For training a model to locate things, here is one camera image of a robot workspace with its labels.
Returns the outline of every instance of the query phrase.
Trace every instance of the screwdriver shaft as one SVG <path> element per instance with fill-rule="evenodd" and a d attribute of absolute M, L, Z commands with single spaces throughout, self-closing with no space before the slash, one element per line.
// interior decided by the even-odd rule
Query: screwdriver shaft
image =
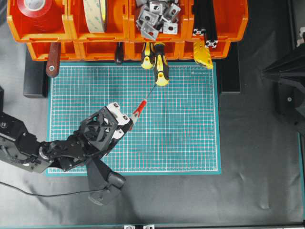
<path fill-rule="evenodd" d="M 146 96 L 146 100 L 149 98 L 149 96 L 151 95 L 151 93 L 153 92 L 154 88 L 156 87 L 156 84 L 154 84 L 154 86 L 152 87 L 151 91 L 148 93 L 148 95 Z"/>

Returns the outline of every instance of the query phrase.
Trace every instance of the red tape roll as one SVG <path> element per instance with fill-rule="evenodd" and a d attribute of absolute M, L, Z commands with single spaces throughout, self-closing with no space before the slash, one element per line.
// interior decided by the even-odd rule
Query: red tape roll
<path fill-rule="evenodd" d="M 40 31 L 53 31 L 61 27 L 61 10 L 54 0 L 17 0 L 20 12 Z"/>

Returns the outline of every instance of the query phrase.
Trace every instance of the silver screw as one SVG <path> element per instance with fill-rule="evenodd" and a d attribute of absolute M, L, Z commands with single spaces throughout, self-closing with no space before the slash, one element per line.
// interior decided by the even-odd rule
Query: silver screw
<path fill-rule="evenodd" d="M 8 124 L 5 123 L 5 122 L 2 122 L 2 123 L 0 123 L 0 127 L 1 127 L 2 129 L 5 129 L 5 128 L 8 127 Z"/>

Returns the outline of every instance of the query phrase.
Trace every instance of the red handle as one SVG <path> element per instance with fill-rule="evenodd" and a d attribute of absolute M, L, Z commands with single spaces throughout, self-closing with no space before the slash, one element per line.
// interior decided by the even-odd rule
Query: red handle
<path fill-rule="evenodd" d="M 145 99 L 140 103 L 140 106 L 134 111 L 134 114 L 139 112 L 138 117 L 140 117 L 140 114 L 141 114 L 143 108 L 146 106 L 146 104 L 147 104 L 147 101 Z"/>

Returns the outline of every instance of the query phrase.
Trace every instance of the cable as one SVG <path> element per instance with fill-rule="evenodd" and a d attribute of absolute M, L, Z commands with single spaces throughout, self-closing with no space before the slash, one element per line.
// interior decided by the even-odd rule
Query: cable
<path fill-rule="evenodd" d="M 63 193 L 63 194 L 56 194 L 56 195 L 40 195 L 40 194 L 34 194 L 34 193 L 26 192 L 26 191 L 22 190 L 21 188 L 15 187 L 13 185 L 9 185 L 9 184 L 1 182 L 1 181 L 0 181 L 0 185 L 12 188 L 12 189 L 17 190 L 17 191 L 19 191 L 19 192 L 21 192 L 21 193 L 23 193 L 25 195 L 28 195 L 28 196 L 42 197 L 42 198 L 63 197 L 63 196 L 70 196 L 70 195 L 80 194 L 80 193 L 102 192 L 102 191 L 107 190 L 107 188 L 103 188 L 103 189 L 97 189 L 97 190 L 70 192 L 70 193 Z"/>

